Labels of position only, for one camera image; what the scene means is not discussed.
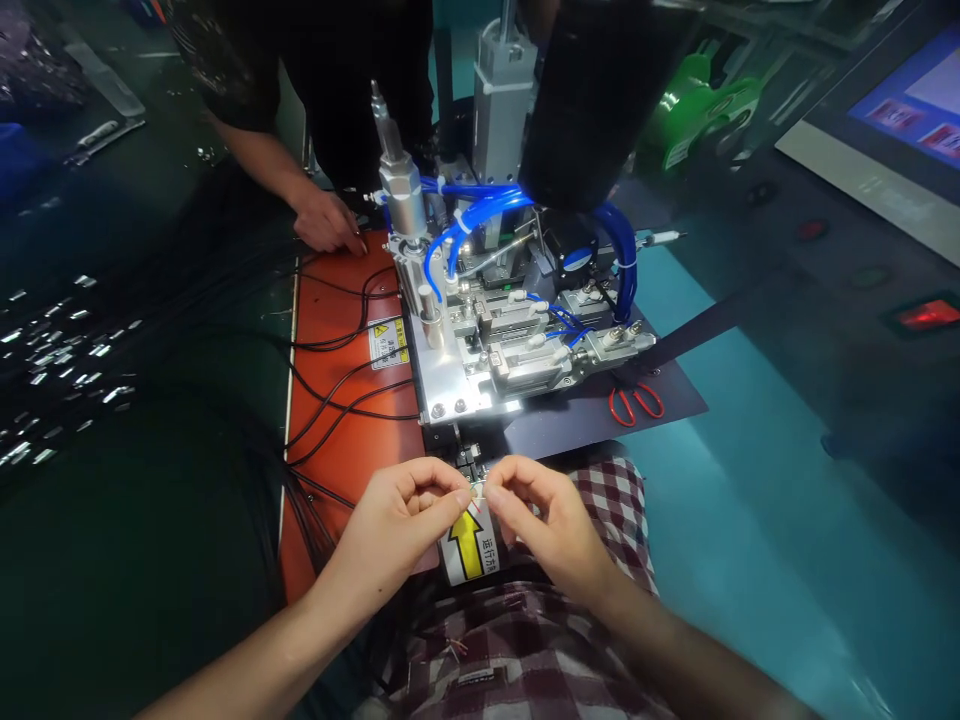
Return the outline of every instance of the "warning label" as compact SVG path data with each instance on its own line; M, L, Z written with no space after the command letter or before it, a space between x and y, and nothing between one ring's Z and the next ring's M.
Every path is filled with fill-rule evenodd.
M367 335L370 337L370 359L383 358L377 360L371 366L374 370L383 370L400 363L410 362L409 350L393 352L399 347L406 348L407 346L407 335L403 330L403 320L400 318L386 322L370 323L370 330Z
M440 554L451 585L500 570L500 553L486 500L474 500L450 532L440 538Z

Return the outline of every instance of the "orange mat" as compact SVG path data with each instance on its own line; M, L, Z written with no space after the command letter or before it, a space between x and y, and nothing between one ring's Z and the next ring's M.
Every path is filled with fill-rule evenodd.
M371 233L367 236L370 253L366 257L358 259L346 254L324 256L311 263L305 272L359 292L363 281L371 274L393 266L390 255L382 248L385 241L386 233ZM387 272L378 275L367 288L371 293L396 289L396 274ZM360 320L362 302L356 295L309 278L301 278L295 316L297 341L318 342L353 332ZM374 299L369 301L368 307L368 322L372 322L399 315L400 299L397 296ZM294 355L294 365L317 392L326 396L344 374L370 359L370 342L364 333L334 352L298 350ZM382 370L365 368L347 380L333 400L348 405L372 390L410 378L410 365L406 363ZM290 437L300 432L319 405L320 402L293 379L288 417ZM361 403L358 409L389 415L414 415L418 412L412 384L372 397ZM310 431L291 448L288 460L296 461L309 452L337 420L340 412L333 407L324 410ZM374 471L423 454L423 440L416 420L381 420L351 414L340 422L324 446L298 469L315 482L356 503ZM314 496L314 507L330 534L335 540L338 539L350 517L350 510L336 500L309 489L308 492ZM280 566L287 600L294 602L310 588L315 576L289 499L283 508Z

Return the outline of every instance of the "checkered fabric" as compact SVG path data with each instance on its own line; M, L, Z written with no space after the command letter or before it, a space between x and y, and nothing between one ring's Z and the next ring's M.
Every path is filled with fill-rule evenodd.
M617 565L656 595L633 463L608 458L570 478ZM536 561L518 544L509 562ZM355 717L674 717L629 675L606 628L551 584L509 582L416 607L405 687L392 708L371 700Z

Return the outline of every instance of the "red scissors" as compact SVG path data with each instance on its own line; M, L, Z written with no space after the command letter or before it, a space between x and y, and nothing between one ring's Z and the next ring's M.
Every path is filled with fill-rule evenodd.
M633 394L634 399L636 399L636 401L640 403L640 407L643 408L644 412L647 413L647 415L649 415L655 420L662 418L664 408L663 408L663 400L660 399L660 396L657 395L652 389L650 389L648 386L644 385L643 383L637 383L637 388L642 390L644 393L652 397L657 402L656 409L651 408L649 405L647 405L647 401L643 399L643 395L641 395L636 390L632 390L631 392ZM614 400L616 399L617 395L620 396L620 402L622 402L623 406L627 409L627 417L629 418L629 421L624 420L622 417L620 417L620 413L617 412L617 406L614 403ZM623 427L636 426L637 417L636 415L633 414L633 407L631 407L630 405L630 398L627 396L626 392L624 392L623 390L618 390L617 388L614 388L613 390L610 391L610 400L608 404L610 405L610 414L613 415L614 420L616 420L618 423L623 425Z

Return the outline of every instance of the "red button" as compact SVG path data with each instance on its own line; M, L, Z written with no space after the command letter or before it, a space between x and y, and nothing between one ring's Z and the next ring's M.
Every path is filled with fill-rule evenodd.
M897 322L908 330L921 332L960 321L960 310L946 300L933 300L897 315Z
M819 240L827 234L829 227L826 220L808 220L797 228L797 237L803 242Z

